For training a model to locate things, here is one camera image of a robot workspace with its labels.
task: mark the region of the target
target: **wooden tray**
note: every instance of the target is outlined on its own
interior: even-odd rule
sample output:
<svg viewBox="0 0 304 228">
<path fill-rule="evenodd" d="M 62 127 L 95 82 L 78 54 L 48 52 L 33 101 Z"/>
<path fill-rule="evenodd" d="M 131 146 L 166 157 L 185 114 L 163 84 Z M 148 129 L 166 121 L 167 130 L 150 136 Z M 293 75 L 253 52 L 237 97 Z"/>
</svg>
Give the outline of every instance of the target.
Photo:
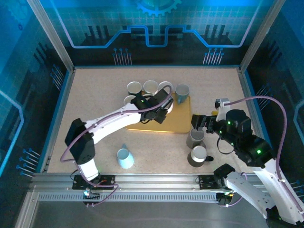
<svg viewBox="0 0 304 228">
<path fill-rule="evenodd" d="M 173 110 L 167 114 L 162 124 L 156 121 L 150 121 L 147 124 L 137 123 L 126 127 L 129 130 L 153 131 L 153 132 L 171 132 L 171 133 L 188 133 L 191 130 L 191 98 L 188 96 L 182 104 L 177 104 L 175 94 Z"/>
</svg>

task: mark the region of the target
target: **blue wall panel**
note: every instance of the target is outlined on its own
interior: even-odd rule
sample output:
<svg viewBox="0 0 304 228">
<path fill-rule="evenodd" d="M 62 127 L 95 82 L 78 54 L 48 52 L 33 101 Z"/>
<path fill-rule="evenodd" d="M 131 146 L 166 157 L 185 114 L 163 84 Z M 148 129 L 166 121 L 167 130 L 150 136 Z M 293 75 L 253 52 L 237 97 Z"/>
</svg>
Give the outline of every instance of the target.
<svg viewBox="0 0 304 228">
<path fill-rule="evenodd" d="M 23 151 L 39 157 L 66 69 L 26 0 L 0 1 L 0 31 L 0 224 L 13 227 L 37 161 Z"/>
<path fill-rule="evenodd" d="M 110 66 L 130 64 L 125 49 L 133 65 L 238 65 L 271 3 L 42 1 L 75 65 Z"/>
<path fill-rule="evenodd" d="M 287 0 L 248 67 L 255 89 L 267 85 L 286 108 L 287 136 L 281 167 L 290 178 L 304 177 L 304 3 Z M 283 117 L 277 105 L 262 110 L 270 140 L 277 150 Z"/>
</svg>

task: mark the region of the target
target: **beige table surface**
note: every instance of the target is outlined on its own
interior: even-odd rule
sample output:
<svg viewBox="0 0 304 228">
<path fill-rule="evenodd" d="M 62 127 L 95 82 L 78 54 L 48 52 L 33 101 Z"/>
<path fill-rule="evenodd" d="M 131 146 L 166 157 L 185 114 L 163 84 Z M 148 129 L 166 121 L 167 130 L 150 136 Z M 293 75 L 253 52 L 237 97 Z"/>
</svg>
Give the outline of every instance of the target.
<svg viewBox="0 0 304 228">
<path fill-rule="evenodd" d="M 64 143 L 67 131 L 74 119 L 82 121 L 95 119 L 113 112 L 123 106 L 128 95 L 126 86 L 131 81 L 144 84 L 147 80 L 170 81 L 173 86 L 188 84 L 192 112 L 211 115 L 217 98 L 230 101 L 243 98 L 242 88 L 236 69 L 212 69 L 202 67 L 126 67 L 78 69 L 72 84 L 65 112 L 58 132 L 48 172 L 72 172 L 75 165 L 60 163 L 59 159 L 67 147 Z M 233 108 L 243 109 L 248 114 L 246 103 L 236 104 Z M 205 144 L 213 162 L 206 162 L 199 168 L 190 166 L 186 145 L 187 134 L 139 132 L 121 129 L 108 135 L 95 145 L 95 162 L 100 172 L 113 173 L 212 173 L 224 163 L 237 171 L 251 170 L 237 158 L 235 153 L 220 154 L 216 147 L 218 136 L 206 134 Z M 134 155 L 134 165 L 125 170 L 116 161 L 117 151 L 125 143 Z M 222 141 L 224 152 L 231 146 Z"/>
</svg>

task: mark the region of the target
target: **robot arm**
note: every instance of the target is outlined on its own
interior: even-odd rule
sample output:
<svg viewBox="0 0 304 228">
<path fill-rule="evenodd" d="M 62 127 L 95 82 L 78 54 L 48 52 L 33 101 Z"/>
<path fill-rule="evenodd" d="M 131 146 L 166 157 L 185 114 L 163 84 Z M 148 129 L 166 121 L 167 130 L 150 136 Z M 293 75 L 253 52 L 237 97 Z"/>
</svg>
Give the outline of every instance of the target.
<svg viewBox="0 0 304 228">
<path fill-rule="evenodd" d="M 165 107 L 170 106 L 173 102 L 171 96 L 166 99 L 167 97 L 168 93 L 162 89 L 156 95 L 151 96 L 148 99 L 147 97 L 137 96 L 131 103 L 127 103 L 126 106 L 98 119 L 86 122 L 76 119 L 72 122 L 65 139 L 67 145 L 71 144 L 80 133 L 89 129 L 92 125 L 94 126 L 70 149 L 75 162 L 88 181 L 93 180 L 99 175 L 94 161 L 94 145 L 107 135 L 131 124 L 150 120 L 155 120 L 161 124 L 168 112 Z"/>
<path fill-rule="evenodd" d="M 271 147 L 264 139 L 252 134 L 251 120 L 245 112 L 230 110 L 229 105 L 224 106 L 227 102 L 227 99 L 216 100 L 215 107 L 218 109 L 218 115 L 193 115 L 192 126 L 197 130 L 206 127 L 207 133 L 216 133 L 220 139 L 231 144 L 238 158 L 251 167 L 262 181 L 271 198 L 249 184 L 227 164 L 214 172 L 215 177 L 252 204 L 267 219 L 267 222 L 272 224 L 271 227 L 279 227 L 278 224 L 283 224 L 283 227 L 286 227 L 286 224 L 288 224 L 287 227 L 303 224 L 304 204 L 288 181 L 285 183 L 279 181 L 276 173 L 276 156 Z"/>
</svg>

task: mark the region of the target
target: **blue cup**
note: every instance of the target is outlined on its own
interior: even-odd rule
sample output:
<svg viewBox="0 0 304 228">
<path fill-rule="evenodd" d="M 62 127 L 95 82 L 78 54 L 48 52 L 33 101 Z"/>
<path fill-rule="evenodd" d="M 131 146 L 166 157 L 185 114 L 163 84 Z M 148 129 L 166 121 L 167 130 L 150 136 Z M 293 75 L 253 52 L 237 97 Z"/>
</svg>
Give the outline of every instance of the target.
<svg viewBox="0 0 304 228">
<path fill-rule="evenodd" d="M 126 148 L 121 148 L 117 152 L 117 162 L 123 169 L 128 169 L 134 164 L 134 157 Z"/>
<path fill-rule="evenodd" d="M 185 84 L 178 84 L 177 87 L 175 88 L 175 95 L 177 99 L 177 104 L 184 103 L 189 96 L 190 89 L 189 86 Z"/>
</svg>

